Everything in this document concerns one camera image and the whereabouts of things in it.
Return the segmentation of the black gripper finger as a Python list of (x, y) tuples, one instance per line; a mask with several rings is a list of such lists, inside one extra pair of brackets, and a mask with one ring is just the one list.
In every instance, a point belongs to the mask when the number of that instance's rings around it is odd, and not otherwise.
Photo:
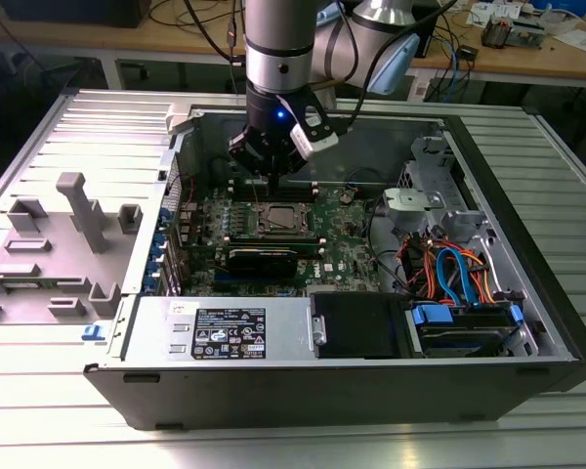
[(297, 173), (306, 164), (291, 140), (278, 141), (274, 150), (274, 191), (278, 192), (282, 178)]
[(244, 126), (229, 140), (228, 150), (230, 156), (252, 175), (267, 179), (268, 194), (275, 193), (275, 159), (269, 140), (261, 132), (252, 126)]

